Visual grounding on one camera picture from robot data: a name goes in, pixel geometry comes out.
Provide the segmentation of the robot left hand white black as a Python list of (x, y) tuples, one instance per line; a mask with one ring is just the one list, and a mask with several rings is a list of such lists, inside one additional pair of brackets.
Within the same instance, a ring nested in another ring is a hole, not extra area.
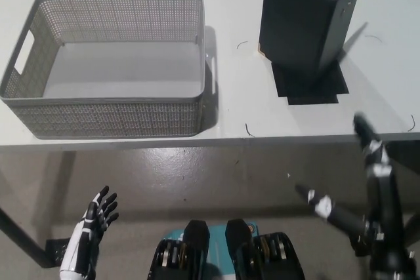
[(96, 278), (100, 242), (111, 223), (119, 217), (117, 193), (109, 194), (109, 190), (104, 186), (95, 195), (73, 229), (60, 266), (61, 279)]

